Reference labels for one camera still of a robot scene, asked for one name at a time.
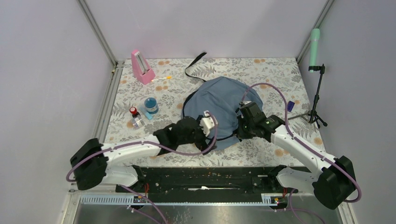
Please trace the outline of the blue-grey student backpack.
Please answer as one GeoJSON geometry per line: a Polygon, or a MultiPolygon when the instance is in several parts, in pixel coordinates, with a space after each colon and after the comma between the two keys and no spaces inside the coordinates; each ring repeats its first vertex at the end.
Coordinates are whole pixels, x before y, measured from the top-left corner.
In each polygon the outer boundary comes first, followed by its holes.
{"type": "Polygon", "coordinates": [[[262,111],[263,101],[259,94],[248,85],[232,78],[218,77],[204,80],[183,103],[182,116],[201,120],[201,112],[209,111],[219,122],[217,135],[206,137],[207,154],[214,149],[223,150],[239,140],[235,133],[238,128],[238,116],[241,102],[256,102],[262,111]]]}

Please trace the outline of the blue lidded round jar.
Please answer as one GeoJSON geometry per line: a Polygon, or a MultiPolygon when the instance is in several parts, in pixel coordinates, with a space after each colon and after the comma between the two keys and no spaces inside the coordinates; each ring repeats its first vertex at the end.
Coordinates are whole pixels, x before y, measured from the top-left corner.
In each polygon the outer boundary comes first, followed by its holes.
{"type": "Polygon", "coordinates": [[[144,107],[146,111],[150,114],[156,114],[159,110],[157,100],[152,97],[145,99],[144,107]]]}

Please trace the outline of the red capped small bottle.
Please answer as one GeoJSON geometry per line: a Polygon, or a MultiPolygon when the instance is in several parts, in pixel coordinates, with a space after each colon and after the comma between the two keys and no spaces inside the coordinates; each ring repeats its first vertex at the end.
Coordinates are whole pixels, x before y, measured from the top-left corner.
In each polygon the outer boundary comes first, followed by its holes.
{"type": "Polygon", "coordinates": [[[145,125],[136,107],[130,107],[129,112],[132,115],[132,123],[136,129],[141,128],[145,125]]]}

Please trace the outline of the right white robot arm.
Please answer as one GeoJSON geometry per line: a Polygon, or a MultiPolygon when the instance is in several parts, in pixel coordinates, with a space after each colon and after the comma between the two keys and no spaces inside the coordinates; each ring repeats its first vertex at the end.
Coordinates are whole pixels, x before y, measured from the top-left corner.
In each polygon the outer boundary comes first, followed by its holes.
{"type": "Polygon", "coordinates": [[[299,171],[285,165],[277,166],[269,174],[270,190],[280,192],[284,188],[293,188],[313,194],[331,210],[357,190],[354,168],[349,158],[337,158],[317,149],[291,131],[278,116],[266,117],[255,102],[241,102],[239,112],[238,139],[265,139],[289,152],[308,168],[308,171],[299,171]]]}

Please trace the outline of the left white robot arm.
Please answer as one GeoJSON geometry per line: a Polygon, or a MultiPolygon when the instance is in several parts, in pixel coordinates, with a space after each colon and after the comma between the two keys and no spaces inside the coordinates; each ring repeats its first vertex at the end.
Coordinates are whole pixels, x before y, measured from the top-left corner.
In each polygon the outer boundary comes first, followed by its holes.
{"type": "Polygon", "coordinates": [[[137,157],[176,153],[179,146],[186,144],[195,144],[200,154],[207,153],[215,145],[215,141],[208,144],[207,137],[211,130],[217,131],[217,124],[216,119],[206,114],[197,119],[184,117],[139,140],[105,144],[97,138],[90,139],[71,157],[66,180],[76,183],[78,190],[115,184],[141,191],[145,180],[138,167],[124,167],[122,163],[137,157]]]}

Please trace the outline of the small purple eraser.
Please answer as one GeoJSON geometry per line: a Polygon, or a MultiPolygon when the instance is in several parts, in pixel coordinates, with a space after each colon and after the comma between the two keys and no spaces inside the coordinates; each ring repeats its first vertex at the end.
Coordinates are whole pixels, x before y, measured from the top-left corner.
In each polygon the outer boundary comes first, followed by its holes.
{"type": "Polygon", "coordinates": [[[292,112],[294,106],[295,106],[295,102],[289,101],[288,104],[287,104],[287,111],[288,112],[292,112]]]}

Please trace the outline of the light blue glue stick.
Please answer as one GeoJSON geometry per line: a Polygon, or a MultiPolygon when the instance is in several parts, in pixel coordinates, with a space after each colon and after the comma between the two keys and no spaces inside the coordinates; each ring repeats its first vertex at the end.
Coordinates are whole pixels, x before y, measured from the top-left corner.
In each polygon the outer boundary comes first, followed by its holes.
{"type": "Polygon", "coordinates": [[[146,119],[148,120],[152,120],[153,116],[146,110],[146,108],[144,106],[140,106],[139,107],[141,113],[146,117],[146,119]]]}

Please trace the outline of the black microphone tripod stand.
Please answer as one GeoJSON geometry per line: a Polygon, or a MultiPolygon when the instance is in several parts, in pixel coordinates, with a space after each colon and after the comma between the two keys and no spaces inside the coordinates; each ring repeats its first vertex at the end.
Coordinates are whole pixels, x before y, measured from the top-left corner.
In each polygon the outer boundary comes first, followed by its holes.
{"type": "Polygon", "coordinates": [[[321,87],[323,75],[325,73],[325,65],[322,64],[320,66],[319,65],[318,66],[309,66],[309,69],[313,69],[313,71],[319,71],[319,74],[320,74],[319,81],[318,81],[318,86],[317,86],[317,90],[316,90],[316,94],[314,95],[312,108],[310,110],[308,110],[306,113],[290,117],[290,118],[288,118],[288,120],[292,120],[292,119],[296,119],[296,118],[302,118],[303,120],[305,120],[309,124],[316,123],[318,128],[321,127],[319,122],[322,123],[322,126],[327,127],[328,124],[318,115],[318,112],[316,110],[317,105],[318,105],[318,101],[319,101],[320,87],[321,87]]]}

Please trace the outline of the floral table mat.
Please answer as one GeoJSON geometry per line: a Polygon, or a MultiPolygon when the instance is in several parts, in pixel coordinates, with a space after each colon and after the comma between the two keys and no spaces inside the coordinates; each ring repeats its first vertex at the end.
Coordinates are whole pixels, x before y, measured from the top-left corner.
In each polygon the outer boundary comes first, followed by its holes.
{"type": "MultiPolygon", "coordinates": [[[[172,76],[171,79],[142,85],[133,75],[131,60],[123,64],[118,79],[117,94],[113,104],[105,142],[134,141],[174,123],[181,118],[183,103],[203,80],[216,77],[237,79],[254,89],[262,99],[266,115],[284,116],[284,100],[295,102],[293,117],[310,108],[308,95],[293,57],[282,58],[203,58],[196,64],[192,59],[150,59],[156,77],[172,76]],[[148,120],[139,107],[147,98],[155,98],[159,110],[148,120]],[[136,107],[145,125],[136,129],[132,123],[130,107],[136,107]]],[[[293,131],[319,149],[324,145],[316,125],[296,118],[289,122],[293,131]]],[[[183,145],[177,153],[161,156],[140,157],[128,160],[126,166],[141,167],[263,167],[300,166],[300,162],[286,150],[262,139],[244,140],[224,150],[207,155],[197,155],[194,145],[183,145]]]]}

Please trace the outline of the white orange pen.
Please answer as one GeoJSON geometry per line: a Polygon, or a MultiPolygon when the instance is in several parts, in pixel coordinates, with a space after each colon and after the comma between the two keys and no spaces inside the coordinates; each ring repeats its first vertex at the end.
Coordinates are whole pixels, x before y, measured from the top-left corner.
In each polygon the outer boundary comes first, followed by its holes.
{"type": "Polygon", "coordinates": [[[151,80],[151,82],[156,82],[156,81],[162,81],[162,80],[167,80],[167,79],[171,79],[172,76],[167,76],[167,77],[161,77],[161,78],[156,78],[151,80]]]}

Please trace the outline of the pink metronome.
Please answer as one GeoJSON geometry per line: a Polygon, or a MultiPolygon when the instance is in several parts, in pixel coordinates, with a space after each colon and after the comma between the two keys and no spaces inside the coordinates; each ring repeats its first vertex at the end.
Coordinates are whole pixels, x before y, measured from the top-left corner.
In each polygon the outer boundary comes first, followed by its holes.
{"type": "Polygon", "coordinates": [[[131,63],[134,77],[143,85],[149,84],[155,78],[153,69],[140,51],[134,50],[131,53],[131,63]]]}

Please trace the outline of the mint green microphone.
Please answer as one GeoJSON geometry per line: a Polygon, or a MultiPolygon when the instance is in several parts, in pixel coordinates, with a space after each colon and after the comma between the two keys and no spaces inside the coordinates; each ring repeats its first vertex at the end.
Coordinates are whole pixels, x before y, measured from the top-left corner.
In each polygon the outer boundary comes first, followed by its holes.
{"type": "Polygon", "coordinates": [[[314,66],[316,66],[317,62],[317,54],[318,54],[318,42],[320,39],[320,29],[315,28],[311,31],[310,36],[310,60],[309,60],[309,72],[314,72],[314,66]]]}

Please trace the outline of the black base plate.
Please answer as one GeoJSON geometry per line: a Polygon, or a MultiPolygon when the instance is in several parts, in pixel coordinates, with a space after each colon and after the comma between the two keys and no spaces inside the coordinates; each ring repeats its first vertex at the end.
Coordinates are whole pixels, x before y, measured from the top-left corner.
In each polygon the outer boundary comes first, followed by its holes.
{"type": "Polygon", "coordinates": [[[253,194],[283,196],[291,188],[282,187],[274,174],[279,167],[173,167],[139,168],[143,176],[131,187],[133,191],[160,198],[190,198],[253,194]]]}

